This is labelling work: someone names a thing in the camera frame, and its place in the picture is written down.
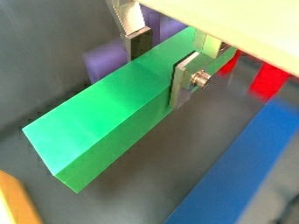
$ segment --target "metal bracket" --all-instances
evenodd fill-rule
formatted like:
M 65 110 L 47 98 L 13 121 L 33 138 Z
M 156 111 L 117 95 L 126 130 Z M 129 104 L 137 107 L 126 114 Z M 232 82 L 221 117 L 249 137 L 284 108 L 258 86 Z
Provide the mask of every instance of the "metal bracket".
M 124 41 L 126 60 L 130 61 L 152 49 L 153 32 L 145 26 L 140 4 L 133 0 L 106 0 Z
M 177 109 L 192 96 L 196 88 L 204 89 L 210 82 L 205 67 L 226 51 L 229 46 L 220 40 L 196 31 L 192 52 L 176 65 L 172 72 L 172 92 L 169 105 Z

